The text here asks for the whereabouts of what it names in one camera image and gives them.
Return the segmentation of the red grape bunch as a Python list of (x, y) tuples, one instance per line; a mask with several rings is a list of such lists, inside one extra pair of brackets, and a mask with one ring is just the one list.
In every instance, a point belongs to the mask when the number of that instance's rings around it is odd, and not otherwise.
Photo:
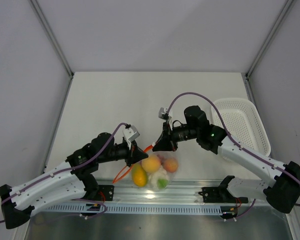
[(163, 155), (158, 154), (157, 157), (160, 159), (161, 164), (163, 164), (166, 158)]

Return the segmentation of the orange fruit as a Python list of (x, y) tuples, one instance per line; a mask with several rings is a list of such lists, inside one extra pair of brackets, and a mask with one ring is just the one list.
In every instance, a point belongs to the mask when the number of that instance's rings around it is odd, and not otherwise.
[(160, 169), (161, 161), (157, 157), (157, 155), (153, 154), (153, 155), (150, 155), (148, 158), (143, 159), (141, 161), (141, 166), (147, 173), (152, 174)]

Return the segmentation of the yellow green mango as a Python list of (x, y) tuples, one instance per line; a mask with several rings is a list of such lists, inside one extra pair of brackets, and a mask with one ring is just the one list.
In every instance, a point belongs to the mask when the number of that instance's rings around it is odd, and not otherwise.
[(131, 179), (138, 187), (145, 187), (148, 183), (148, 176), (139, 163), (136, 163), (131, 170)]

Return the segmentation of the peach fruit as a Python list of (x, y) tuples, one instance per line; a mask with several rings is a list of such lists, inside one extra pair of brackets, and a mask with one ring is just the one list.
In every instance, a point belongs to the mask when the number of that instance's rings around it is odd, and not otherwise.
[(169, 173), (175, 173), (179, 168), (179, 163), (176, 158), (167, 158), (163, 161), (163, 168)]

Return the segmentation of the clear zip top bag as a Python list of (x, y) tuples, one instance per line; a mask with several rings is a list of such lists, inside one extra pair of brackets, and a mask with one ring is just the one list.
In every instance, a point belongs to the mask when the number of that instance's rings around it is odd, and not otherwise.
[(148, 157), (133, 164), (125, 166), (113, 179), (116, 184), (127, 176), (139, 188), (146, 188), (154, 192), (161, 191), (174, 179), (179, 170), (179, 160), (173, 151), (153, 151), (154, 144), (144, 149)]

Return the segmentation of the white cauliflower with leaves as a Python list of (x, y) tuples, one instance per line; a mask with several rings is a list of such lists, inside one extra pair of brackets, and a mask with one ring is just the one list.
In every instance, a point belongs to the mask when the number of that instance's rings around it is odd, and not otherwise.
[(160, 168), (148, 176), (148, 187), (154, 191), (165, 189), (170, 182), (170, 176), (166, 170)]

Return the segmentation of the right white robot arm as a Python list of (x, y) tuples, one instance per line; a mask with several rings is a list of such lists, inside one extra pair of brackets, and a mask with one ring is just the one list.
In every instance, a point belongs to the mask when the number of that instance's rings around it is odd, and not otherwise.
[(218, 189), (222, 201), (240, 197), (259, 199), (284, 214), (297, 206), (300, 197), (300, 166), (297, 163), (283, 163), (241, 145), (225, 129), (211, 124), (197, 105), (187, 107), (183, 113), (186, 123), (174, 127), (168, 109), (160, 108), (158, 117), (164, 123), (152, 148), (154, 152), (174, 152), (179, 142), (196, 140), (204, 150), (229, 159), (259, 177), (259, 180), (251, 180), (227, 176)]

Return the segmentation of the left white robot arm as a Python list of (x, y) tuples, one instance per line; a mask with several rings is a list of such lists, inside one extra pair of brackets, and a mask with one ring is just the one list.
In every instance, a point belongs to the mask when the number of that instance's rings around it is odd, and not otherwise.
[(110, 133), (99, 134), (51, 171), (19, 186), (0, 187), (6, 229), (17, 228), (42, 210), (62, 202), (98, 200), (100, 187), (93, 173), (100, 164), (123, 160), (130, 167), (147, 157), (135, 140), (116, 144)]

